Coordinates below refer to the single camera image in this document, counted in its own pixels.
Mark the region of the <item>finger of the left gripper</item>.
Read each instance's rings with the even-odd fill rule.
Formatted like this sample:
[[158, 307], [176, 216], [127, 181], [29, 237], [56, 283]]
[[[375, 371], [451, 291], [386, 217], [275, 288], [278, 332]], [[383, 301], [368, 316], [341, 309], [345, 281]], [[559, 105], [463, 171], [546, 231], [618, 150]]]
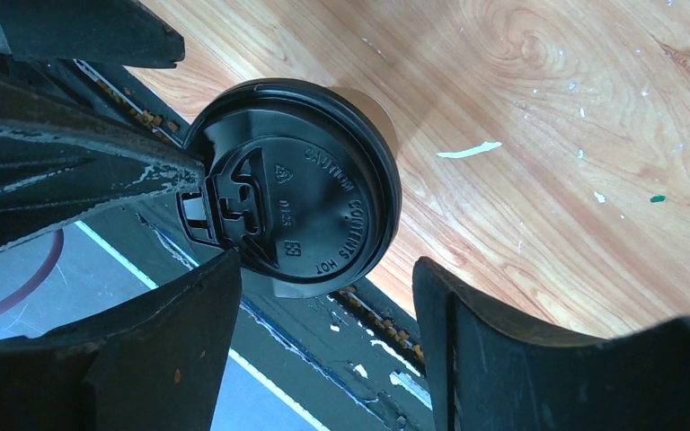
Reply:
[[0, 252], [203, 178], [179, 147], [0, 74]]
[[139, 1], [0, 1], [0, 54], [162, 69], [185, 42]]

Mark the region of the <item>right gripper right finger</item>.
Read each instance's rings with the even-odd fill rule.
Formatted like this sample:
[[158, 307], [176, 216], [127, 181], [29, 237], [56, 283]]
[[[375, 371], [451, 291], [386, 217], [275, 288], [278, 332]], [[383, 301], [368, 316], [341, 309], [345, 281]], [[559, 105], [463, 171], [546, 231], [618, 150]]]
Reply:
[[690, 316], [593, 337], [425, 257], [412, 291], [437, 429], [690, 430]]

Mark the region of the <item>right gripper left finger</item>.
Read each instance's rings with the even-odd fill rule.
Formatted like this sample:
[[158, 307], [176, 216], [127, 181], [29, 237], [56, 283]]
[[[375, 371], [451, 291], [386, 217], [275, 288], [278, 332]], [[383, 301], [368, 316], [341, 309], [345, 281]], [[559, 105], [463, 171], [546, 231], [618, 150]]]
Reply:
[[38, 338], [0, 340], [0, 430], [208, 430], [242, 294], [224, 252]]

